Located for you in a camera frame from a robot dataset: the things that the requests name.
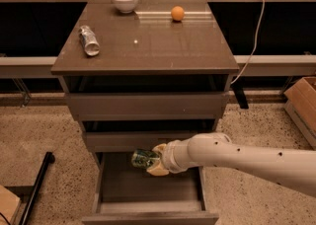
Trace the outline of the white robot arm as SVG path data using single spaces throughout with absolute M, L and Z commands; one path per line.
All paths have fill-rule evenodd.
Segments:
M 178 174 L 195 167 L 236 169 L 280 186 L 316 196 L 316 152 L 234 144 L 223 133 L 197 134 L 157 145 L 153 176 Z

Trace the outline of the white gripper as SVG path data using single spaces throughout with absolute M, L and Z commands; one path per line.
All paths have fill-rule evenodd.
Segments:
M 161 162 L 167 170 L 161 167 L 150 167 L 146 170 L 146 172 L 155 177 L 167 176 L 169 172 L 173 174 L 180 173 L 181 169 L 177 164 L 174 155 L 175 147 L 175 141 L 169 142 L 168 144 L 162 143 L 155 146 L 152 151 L 161 153 Z

